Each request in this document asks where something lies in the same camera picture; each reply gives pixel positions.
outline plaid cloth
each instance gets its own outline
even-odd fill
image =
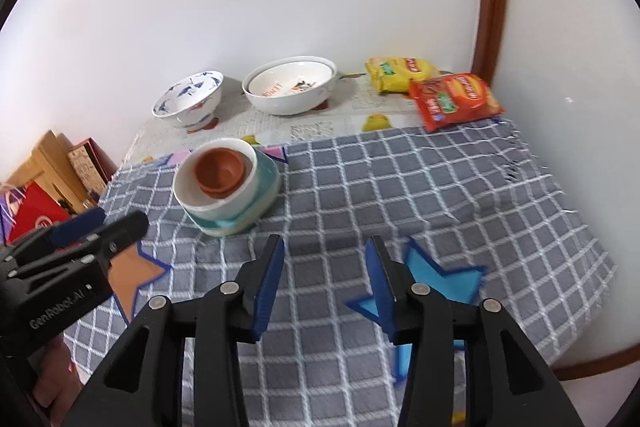
[[[286,264],[269,330],[239,346],[252,425],[396,425],[402,388],[380,328],[343,302],[369,290],[364,243],[380,234],[397,260],[414,237],[444,267],[486,266],[483,298],[499,299],[547,362],[580,335],[602,304],[615,266],[555,178],[513,124],[482,120],[427,134],[389,129],[286,147],[282,193],[247,233],[215,239],[189,220],[166,161],[126,166],[101,205],[109,219],[144,210],[143,248],[173,269],[143,292],[173,301],[233,279],[270,233]],[[113,299],[66,332],[92,371],[124,329]],[[464,407],[457,355],[456,409]],[[193,344],[185,353],[184,424],[193,420]]]

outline terracotta bowl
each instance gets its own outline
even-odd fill
[[[244,155],[233,149],[210,149],[200,156],[194,174],[200,190],[212,198],[233,194],[244,181]]]

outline red snack bag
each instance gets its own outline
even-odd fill
[[[471,73],[447,74],[409,84],[429,132],[452,123],[471,122],[504,113],[491,89]]]
[[[57,204],[36,182],[31,182],[24,192],[24,199],[17,214],[15,225],[9,235],[9,243],[33,229],[50,227],[69,219],[69,214]]]

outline white bowl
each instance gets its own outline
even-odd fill
[[[238,190],[220,200],[211,198],[200,190],[194,173],[196,162],[200,156],[204,152],[218,147],[241,152],[248,158],[250,163],[250,165],[247,164],[246,168],[247,177]],[[194,216],[212,221],[231,219],[241,214],[254,200],[260,182],[257,170],[258,158],[252,146],[238,138],[221,138],[198,147],[188,156],[178,170],[175,171],[172,188],[178,203]]]
[[[336,75],[335,64],[326,58],[282,58],[249,73],[242,90],[256,109],[281,116],[298,114],[329,97]]]
[[[192,74],[167,89],[156,100],[152,113],[179,129],[202,129],[213,120],[222,97],[223,79],[218,71]]]

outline orange star pattern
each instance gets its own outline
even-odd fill
[[[144,253],[139,241],[111,259],[109,284],[127,323],[133,320],[140,288],[160,279],[170,269],[169,265]]]

